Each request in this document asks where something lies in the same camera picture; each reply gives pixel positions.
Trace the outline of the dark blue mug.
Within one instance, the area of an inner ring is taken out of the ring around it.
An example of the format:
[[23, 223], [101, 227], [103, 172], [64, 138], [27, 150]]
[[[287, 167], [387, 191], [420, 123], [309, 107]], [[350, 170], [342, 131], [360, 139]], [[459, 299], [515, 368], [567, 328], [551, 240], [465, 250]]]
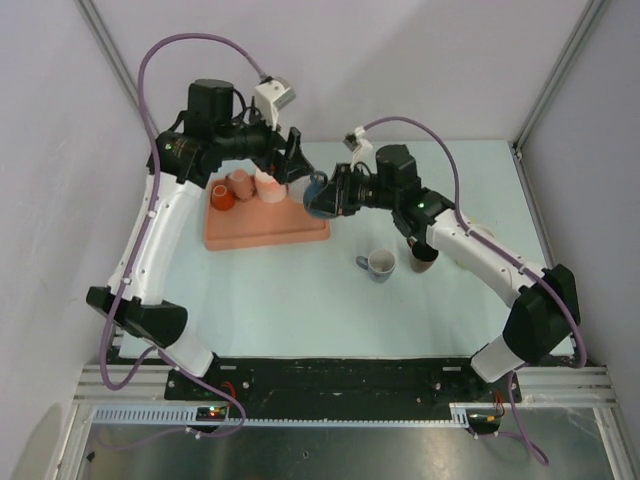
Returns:
[[336, 217], [333, 212], [322, 210], [316, 205], [317, 197], [324, 189], [327, 181], [328, 177], [322, 171], [316, 171], [309, 177], [309, 185], [303, 194], [303, 206], [306, 212], [313, 218], [329, 220]]

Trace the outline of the small pink mug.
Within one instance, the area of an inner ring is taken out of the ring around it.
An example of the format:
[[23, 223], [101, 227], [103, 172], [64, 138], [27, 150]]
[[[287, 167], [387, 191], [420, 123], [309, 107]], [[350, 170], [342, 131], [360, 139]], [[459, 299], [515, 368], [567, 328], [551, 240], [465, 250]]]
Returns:
[[228, 188], [237, 200], [249, 201], [255, 194], [253, 177], [244, 169], [236, 169], [226, 176]]

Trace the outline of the grey blue mug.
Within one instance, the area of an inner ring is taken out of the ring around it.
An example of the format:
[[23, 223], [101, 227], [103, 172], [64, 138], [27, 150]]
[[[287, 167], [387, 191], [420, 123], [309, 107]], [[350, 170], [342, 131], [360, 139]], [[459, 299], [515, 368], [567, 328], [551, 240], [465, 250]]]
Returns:
[[365, 270], [369, 278], [376, 283], [384, 283], [393, 274], [396, 267], [394, 254], [387, 249], [376, 249], [367, 256], [355, 258], [358, 267]]

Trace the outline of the orange mug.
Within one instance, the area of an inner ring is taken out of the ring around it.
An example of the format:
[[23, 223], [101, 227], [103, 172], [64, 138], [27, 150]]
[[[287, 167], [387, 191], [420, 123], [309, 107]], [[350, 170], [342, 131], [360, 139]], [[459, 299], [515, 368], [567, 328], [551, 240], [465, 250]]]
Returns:
[[235, 206], [233, 192], [222, 183], [214, 184], [210, 193], [210, 204], [216, 211], [229, 211]]

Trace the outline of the brown mug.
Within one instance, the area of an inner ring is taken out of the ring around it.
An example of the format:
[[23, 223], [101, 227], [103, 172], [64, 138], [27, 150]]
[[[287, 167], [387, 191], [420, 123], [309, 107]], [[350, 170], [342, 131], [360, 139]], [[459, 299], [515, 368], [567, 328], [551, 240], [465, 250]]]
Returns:
[[424, 273], [438, 259], [439, 252], [426, 243], [419, 242], [414, 238], [407, 239], [409, 247], [410, 267], [415, 273]]

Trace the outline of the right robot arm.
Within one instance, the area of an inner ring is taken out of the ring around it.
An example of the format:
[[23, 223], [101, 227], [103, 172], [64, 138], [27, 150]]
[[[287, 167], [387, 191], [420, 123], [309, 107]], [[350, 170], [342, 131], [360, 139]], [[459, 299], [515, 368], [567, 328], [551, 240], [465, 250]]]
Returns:
[[527, 262], [473, 226], [454, 202], [423, 186], [406, 146], [384, 146], [375, 161], [374, 173], [340, 163], [331, 176], [313, 174], [303, 204], [329, 218], [351, 216], [362, 207], [388, 210], [403, 237], [461, 263], [509, 307], [502, 333], [471, 357], [471, 369], [461, 378], [469, 398], [486, 400], [498, 379], [536, 364], [577, 333], [577, 288], [567, 267]]

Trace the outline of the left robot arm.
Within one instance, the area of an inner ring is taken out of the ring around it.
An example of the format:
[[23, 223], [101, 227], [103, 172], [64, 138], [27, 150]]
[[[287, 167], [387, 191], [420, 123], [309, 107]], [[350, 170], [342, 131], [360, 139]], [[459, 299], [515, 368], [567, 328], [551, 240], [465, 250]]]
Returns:
[[143, 204], [121, 263], [107, 285], [90, 287], [86, 296], [98, 313], [188, 372], [187, 387], [201, 399], [220, 391], [222, 376], [210, 367], [214, 355], [190, 326], [187, 310], [164, 298], [185, 221], [225, 161], [250, 160], [281, 184], [312, 171], [299, 130], [283, 136], [278, 125], [280, 111], [295, 98], [293, 87], [279, 77], [262, 80], [240, 114], [233, 112], [236, 93], [222, 80], [189, 86], [186, 109], [152, 145]]

